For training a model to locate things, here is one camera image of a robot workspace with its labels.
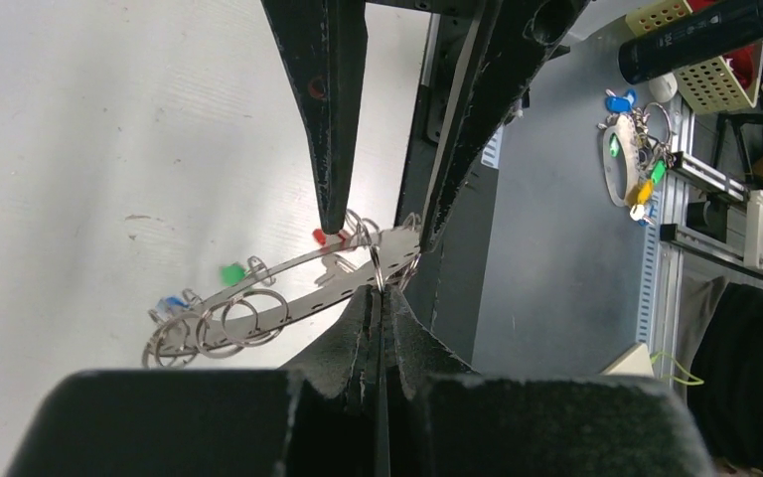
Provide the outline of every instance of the key tag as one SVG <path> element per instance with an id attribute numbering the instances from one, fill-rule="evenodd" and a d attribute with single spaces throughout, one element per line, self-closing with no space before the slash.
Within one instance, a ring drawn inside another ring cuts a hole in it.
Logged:
<path id="1" fill-rule="evenodd" d="M 638 98 L 639 96 L 634 89 L 628 89 L 624 96 L 616 95 L 607 89 L 607 98 L 604 100 L 604 104 L 607 106 L 607 110 L 612 113 L 627 113 L 633 109 Z"/>

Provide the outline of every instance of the black fabric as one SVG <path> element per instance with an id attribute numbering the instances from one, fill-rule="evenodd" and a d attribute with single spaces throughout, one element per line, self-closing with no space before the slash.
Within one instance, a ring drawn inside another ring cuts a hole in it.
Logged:
<path id="1" fill-rule="evenodd" d="M 688 388 L 709 452 L 763 471 L 763 290 L 727 286 L 697 349 Z"/>

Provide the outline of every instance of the red mark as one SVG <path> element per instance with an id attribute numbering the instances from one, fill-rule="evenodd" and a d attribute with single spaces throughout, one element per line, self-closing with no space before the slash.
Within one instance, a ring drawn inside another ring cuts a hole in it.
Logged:
<path id="1" fill-rule="evenodd" d="M 326 99 L 326 89 L 323 85 L 323 77 L 316 76 L 308 81 L 308 93 L 311 97 L 322 101 Z"/>
<path id="2" fill-rule="evenodd" d="M 314 241 L 319 246 L 326 246 L 326 245 L 331 244 L 331 243 L 333 243 L 335 241 L 339 241 L 339 242 L 343 243 L 343 242 L 345 242 L 345 241 L 350 239 L 350 236 L 349 236 L 349 234 L 347 234 L 346 231 L 340 231 L 340 232 L 338 232 L 337 234 L 335 234 L 333 236 L 327 236 L 320 229 L 315 229 L 314 232 L 311 233 L 311 237 L 314 238 Z"/>

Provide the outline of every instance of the green wire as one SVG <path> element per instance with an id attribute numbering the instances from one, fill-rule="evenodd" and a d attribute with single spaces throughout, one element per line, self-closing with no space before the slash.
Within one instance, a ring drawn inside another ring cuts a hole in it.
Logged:
<path id="1" fill-rule="evenodd" d="M 697 376 L 695 376 L 695 375 L 693 375 L 692 373 L 690 373 L 690 372 L 689 372 L 689 371 L 688 371 L 686 368 L 684 368 L 684 366 L 683 366 L 683 365 L 681 365 L 681 364 L 680 364 L 680 363 L 677 361 L 677 359 L 671 355 L 671 353 L 666 353 L 665 351 L 659 351 L 659 352 L 657 352 L 657 353 L 654 353 L 654 354 L 651 356 L 651 365 L 654 365 L 654 364 L 656 364 L 656 363 L 657 363 L 657 361 L 658 361 L 658 360 L 659 360 L 661 357 L 666 357 L 666 358 L 669 358 L 669 359 L 671 359 L 671 360 L 672 360 L 672 362 L 674 362 L 674 365 L 675 365 L 675 366 L 676 366 L 676 367 L 677 367 L 677 368 L 678 368 L 680 371 L 682 371 L 682 372 L 683 372 L 683 374 L 685 374 L 685 375 L 686 375 L 686 376 L 687 376 L 687 377 L 690 379 L 690 381 L 682 380 L 682 379 L 680 379 L 680 378 L 678 378 L 678 377 L 676 377 L 676 376 L 672 376 L 672 375 L 662 375 L 662 376 L 660 376 L 660 379 L 661 379 L 661 380 L 664 380 L 664 379 L 671 379 L 671 380 L 672 380 L 672 381 L 674 381 L 675 383 L 680 383 L 680 384 L 681 384 L 681 385 L 683 385 L 683 386 L 701 386 L 701 385 L 703 385 L 703 384 L 704 384 L 704 381 L 703 381 L 701 378 L 698 378 Z"/>

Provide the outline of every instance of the screw hole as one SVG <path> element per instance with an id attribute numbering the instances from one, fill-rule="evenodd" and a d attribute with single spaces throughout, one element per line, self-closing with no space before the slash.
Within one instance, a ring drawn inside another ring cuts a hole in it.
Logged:
<path id="1" fill-rule="evenodd" d="M 317 75 L 308 81 L 308 94 L 319 101 L 326 99 L 326 87 L 322 76 Z"/>
<path id="2" fill-rule="evenodd" d="M 525 36 L 543 46 L 556 43 L 575 15 L 574 8 L 566 3 L 565 0 L 546 0 L 536 9 L 534 17 L 525 27 Z"/>

